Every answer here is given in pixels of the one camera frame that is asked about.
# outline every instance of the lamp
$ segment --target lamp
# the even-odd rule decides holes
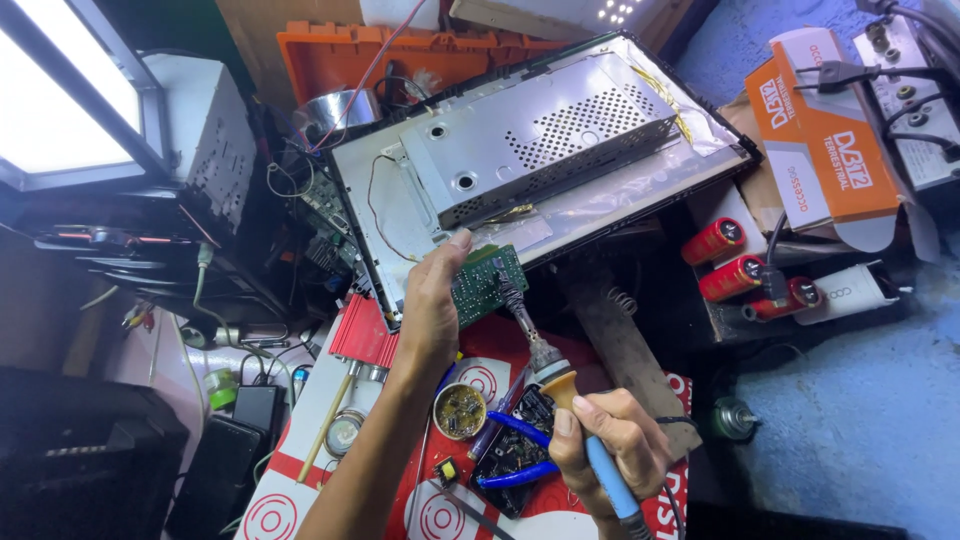
[[[162,87],[92,0],[0,0],[0,70],[0,180],[169,179]]]

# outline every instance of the blue wall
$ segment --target blue wall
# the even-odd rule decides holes
[[[770,37],[826,26],[856,58],[850,39],[870,20],[853,0],[723,0],[677,70],[721,105],[768,58]],[[944,261],[915,263],[904,320],[740,377],[737,395],[764,419],[739,449],[761,507],[899,526],[927,540],[960,537],[960,233],[950,208],[960,189],[948,195],[931,209]]]

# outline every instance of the perforated metal panel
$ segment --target perforated metal panel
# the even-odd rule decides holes
[[[517,80],[400,140],[451,229],[649,156],[675,118],[629,65],[601,55]]]

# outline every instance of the metal spring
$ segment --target metal spring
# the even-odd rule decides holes
[[[620,287],[611,287],[610,290],[607,291],[607,300],[617,304],[624,317],[633,317],[634,313],[636,313],[636,300],[629,294],[621,291]]]
[[[499,281],[500,285],[497,287],[497,290],[503,298],[504,306],[506,306],[513,315],[517,315],[526,310],[526,306],[523,304],[523,292],[516,288],[516,285],[502,273],[499,275]]]

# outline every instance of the red wire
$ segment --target red wire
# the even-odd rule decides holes
[[[425,2],[426,0],[420,0],[419,2],[417,2],[417,5],[414,6],[413,10],[410,11],[410,14],[407,15],[406,20],[404,20],[400,24],[400,26],[396,27],[396,30],[394,30],[394,32],[390,35],[390,37],[383,43],[383,47],[380,48],[380,52],[376,53],[376,56],[373,58],[373,62],[371,62],[370,67],[367,68],[367,72],[364,73],[363,78],[360,79],[360,84],[357,85],[357,88],[353,91],[353,95],[350,96],[350,100],[347,102],[347,108],[344,109],[344,111],[340,114],[340,117],[337,118],[337,121],[334,122],[332,126],[330,126],[330,131],[326,132],[326,135],[324,135],[324,138],[320,139],[320,142],[318,142],[313,148],[310,149],[311,153],[316,152],[318,149],[320,149],[321,146],[323,146],[324,142],[326,142],[326,140],[330,137],[330,134],[332,134],[337,129],[337,125],[340,124],[340,121],[344,119],[344,116],[347,116],[347,113],[350,111],[350,108],[353,107],[353,102],[356,100],[357,94],[360,92],[361,89],[363,89],[363,86],[367,83],[367,80],[370,78],[371,74],[373,73],[373,69],[376,67],[377,63],[383,59],[384,54],[386,54],[387,52],[387,48],[390,47],[391,43],[394,42],[394,39],[396,39],[396,37],[400,35],[400,32],[403,32],[407,28],[407,26],[410,26],[410,21],[414,20],[414,15],[417,14],[417,12],[420,10],[420,6],[422,6]],[[341,142],[344,141],[344,138],[346,137],[347,137],[347,129],[345,127],[343,134],[340,135],[340,140],[338,140],[336,143],[330,146],[336,146],[337,144],[340,144]]]

